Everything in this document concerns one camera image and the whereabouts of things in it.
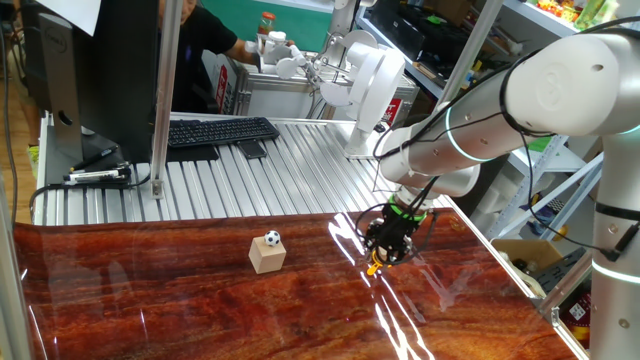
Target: sticker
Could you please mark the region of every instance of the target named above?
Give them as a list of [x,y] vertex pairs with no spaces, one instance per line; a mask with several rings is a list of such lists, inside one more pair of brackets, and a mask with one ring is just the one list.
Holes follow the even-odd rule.
[[382,116],[382,121],[386,122],[388,125],[393,124],[393,121],[396,119],[396,115],[398,115],[398,110],[400,110],[400,105],[402,105],[402,99],[391,100],[391,103],[387,107],[387,111],[385,111]]
[[582,306],[580,306],[580,304],[573,305],[573,307],[571,308],[571,310],[569,310],[569,312],[571,313],[571,315],[573,315],[573,317],[576,320],[580,320],[584,316],[584,314],[587,313],[586,311],[584,311]]

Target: person's arm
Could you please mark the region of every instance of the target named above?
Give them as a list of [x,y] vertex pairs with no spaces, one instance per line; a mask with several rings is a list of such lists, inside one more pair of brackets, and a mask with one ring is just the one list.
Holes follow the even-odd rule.
[[257,65],[256,55],[245,50],[244,44],[244,40],[238,39],[233,47],[225,51],[224,54],[234,60],[240,61],[241,63]]
[[205,49],[214,54],[225,54],[245,64],[256,64],[254,54],[244,49],[245,41],[224,26],[220,19],[205,9],[196,9],[192,16],[194,15],[202,26],[200,33],[205,36]]

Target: metal pole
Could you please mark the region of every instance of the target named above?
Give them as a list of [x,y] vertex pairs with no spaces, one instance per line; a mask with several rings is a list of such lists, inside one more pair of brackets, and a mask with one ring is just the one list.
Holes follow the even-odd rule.
[[166,0],[162,22],[156,124],[153,134],[153,156],[151,158],[151,196],[154,199],[163,197],[162,179],[165,175],[164,165],[167,160],[169,117],[171,115],[173,82],[176,73],[176,59],[178,57],[181,15],[182,0]]
[[456,67],[453,69],[453,72],[447,81],[447,86],[445,86],[442,96],[436,104],[436,109],[443,102],[451,101],[458,95],[458,91],[460,91],[460,87],[462,86],[464,79],[467,77],[467,73],[469,72],[469,69],[471,69],[471,65],[473,65],[473,62],[478,56],[480,48],[482,48],[484,40],[487,38],[487,35],[493,26],[493,22],[496,20],[496,17],[502,8],[503,2],[504,0],[487,0],[485,3],[484,8],[480,12],[478,22],[473,28],[473,31],[469,36],[469,40],[467,40],[467,45],[465,45],[462,50],[462,54],[460,54]]
[[[567,203],[564,204],[564,207],[562,208],[562,210],[560,210],[560,212],[558,213],[558,215],[556,215],[556,217],[553,219],[551,224],[549,224],[550,229],[554,229],[558,231],[562,227],[562,225],[564,225],[569,220],[569,218],[571,217],[571,215],[573,215],[573,213],[576,211],[578,206],[580,206],[580,204],[582,204],[582,202],[587,197],[587,195],[589,195],[589,192],[600,181],[601,176],[602,176],[602,163],[598,164],[595,168],[593,168],[593,170],[591,170],[584,177],[584,179],[582,180],[582,183],[578,187],[578,190],[576,190],[573,193],[573,195],[571,195],[571,198],[569,199],[569,201],[567,201]],[[550,229],[546,229],[540,236],[540,239],[545,239],[547,241],[553,240],[556,234],[552,232]]]
[[327,49],[324,56],[329,65],[340,67],[342,64],[344,48],[335,46],[335,43],[338,37],[345,37],[351,31],[351,20],[353,20],[355,5],[356,1],[352,0],[345,7],[333,8],[331,23],[329,24],[329,31],[324,44],[325,49]]
[[33,359],[9,204],[1,173],[0,185],[0,348],[4,360]]

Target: desk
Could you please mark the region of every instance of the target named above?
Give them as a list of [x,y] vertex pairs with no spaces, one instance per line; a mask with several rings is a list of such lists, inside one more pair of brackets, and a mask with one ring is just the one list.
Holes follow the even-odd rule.
[[[574,359],[484,242],[437,211],[421,256],[373,277],[357,214],[20,225],[36,358]],[[269,229],[287,257],[256,275],[249,244]]]
[[[229,116],[172,115],[172,119],[185,120],[215,121],[227,118]],[[270,120],[281,132],[281,136],[275,141],[263,142],[263,146],[268,151],[266,158],[247,161],[235,146],[221,146],[218,148],[220,159],[217,161],[168,163],[166,196],[162,200],[151,199],[148,184],[139,189],[127,191],[51,191],[41,196],[36,203],[36,223],[44,225],[132,223],[121,226],[102,225],[109,227],[99,228],[115,231],[122,227],[126,233],[126,229],[171,227],[173,226],[171,224],[175,224],[175,220],[238,218],[210,220],[223,221],[223,223],[211,222],[210,224],[227,224],[235,228],[238,233],[242,233],[246,232],[245,228],[251,228],[256,222],[275,226],[276,224],[271,222],[282,218],[273,217],[273,220],[266,220],[271,217],[253,218],[251,222],[247,222],[247,219],[239,217],[302,214],[306,216],[301,215],[297,219],[305,221],[306,219],[323,219],[322,221],[326,224],[327,215],[312,214],[358,212],[387,200],[388,192],[372,191],[374,180],[376,180],[376,163],[369,160],[346,159],[327,126],[332,123],[344,125],[353,123],[295,119]],[[41,145],[43,149],[46,149],[48,140],[46,136],[41,138],[41,144],[44,142]],[[46,153],[41,153],[40,171],[44,171],[45,161]],[[136,180],[140,180],[148,174],[149,165],[138,164],[134,170]],[[41,177],[39,186],[42,185],[44,184]],[[377,186],[385,191],[391,191],[394,188],[392,183],[380,177],[377,179]],[[463,227],[477,239],[477,242],[474,240],[477,251],[492,257],[492,261],[502,266],[503,269],[500,271],[506,271],[520,291],[530,298],[533,297],[531,291],[451,199],[441,196],[436,199],[434,205],[438,208],[453,209],[457,218],[464,223]],[[134,224],[143,221],[163,221],[163,223]],[[56,227],[36,231],[43,234],[55,234],[57,231],[75,233],[75,229],[79,228]],[[181,236],[182,239],[189,239],[184,235]],[[567,335],[564,328],[554,327],[554,329],[568,344],[571,344],[571,337]]]

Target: cardboard box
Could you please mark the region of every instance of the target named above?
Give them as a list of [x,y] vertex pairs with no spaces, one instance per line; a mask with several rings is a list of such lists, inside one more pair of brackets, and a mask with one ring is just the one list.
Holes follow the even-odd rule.
[[507,253],[512,262],[516,259],[522,259],[527,263],[535,261],[538,263],[538,271],[562,260],[562,255],[546,240],[496,239],[491,245],[496,250]]
[[433,4],[433,9],[447,21],[460,26],[472,4],[473,0],[438,0]]

